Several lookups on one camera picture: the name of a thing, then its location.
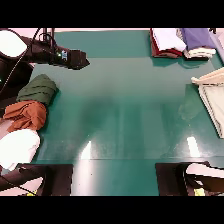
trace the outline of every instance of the green cloth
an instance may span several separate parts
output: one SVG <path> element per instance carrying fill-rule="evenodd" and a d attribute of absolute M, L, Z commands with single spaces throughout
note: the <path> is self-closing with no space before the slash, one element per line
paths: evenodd
<path fill-rule="evenodd" d="M 36 100 L 48 106 L 56 89 L 55 83 L 47 75 L 41 74 L 19 91 L 16 101 Z"/>

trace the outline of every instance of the table surface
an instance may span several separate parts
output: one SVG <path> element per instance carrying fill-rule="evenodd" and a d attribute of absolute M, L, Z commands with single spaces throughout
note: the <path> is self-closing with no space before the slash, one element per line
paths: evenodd
<path fill-rule="evenodd" d="M 152 58 L 148 31 L 66 32 L 56 41 L 87 52 L 91 64 L 35 66 L 31 79 L 47 74 L 59 91 L 32 163 L 73 163 L 72 195 L 158 195 L 156 162 L 224 167 L 224 140 L 191 84 L 222 67 L 217 54 Z"/>

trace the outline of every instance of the purple folded cloth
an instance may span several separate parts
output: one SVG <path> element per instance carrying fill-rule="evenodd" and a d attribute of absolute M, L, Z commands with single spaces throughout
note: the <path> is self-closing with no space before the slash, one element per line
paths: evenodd
<path fill-rule="evenodd" d="M 188 51 L 199 47 L 216 48 L 207 28 L 181 28 L 181 32 Z"/>

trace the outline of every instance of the green table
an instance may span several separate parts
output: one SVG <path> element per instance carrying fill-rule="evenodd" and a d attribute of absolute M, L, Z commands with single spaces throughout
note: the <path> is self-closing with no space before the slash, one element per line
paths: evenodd
<path fill-rule="evenodd" d="M 58 33 L 56 40 L 86 51 L 91 65 L 35 66 L 31 79 L 45 73 L 59 92 L 32 163 L 73 163 L 72 195 L 158 195 L 156 162 L 224 167 L 224 140 L 191 84 L 222 67 L 218 55 L 152 58 L 147 31 Z"/>

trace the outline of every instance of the pile of clothes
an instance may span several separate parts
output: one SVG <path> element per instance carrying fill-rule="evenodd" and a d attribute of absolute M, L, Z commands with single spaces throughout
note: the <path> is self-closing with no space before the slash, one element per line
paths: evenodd
<path fill-rule="evenodd" d="M 3 168 L 13 170 L 18 163 L 32 161 L 40 145 L 37 130 L 45 124 L 46 107 L 56 90 L 56 84 L 41 74 L 20 90 L 17 103 L 6 107 L 0 127 L 7 128 L 6 135 L 0 140 L 0 165 Z"/>
<path fill-rule="evenodd" d="M 224 138 L 224 68 L 199 79 L 192 77 L 192 83 L 199 86 L 200 97 L 216 127 L 220 138 Z"/>
<path fill-rule="evenodd" d="M 150 28 L 153 57 L 209 60 L 216 53 L 207 28 Z"/>

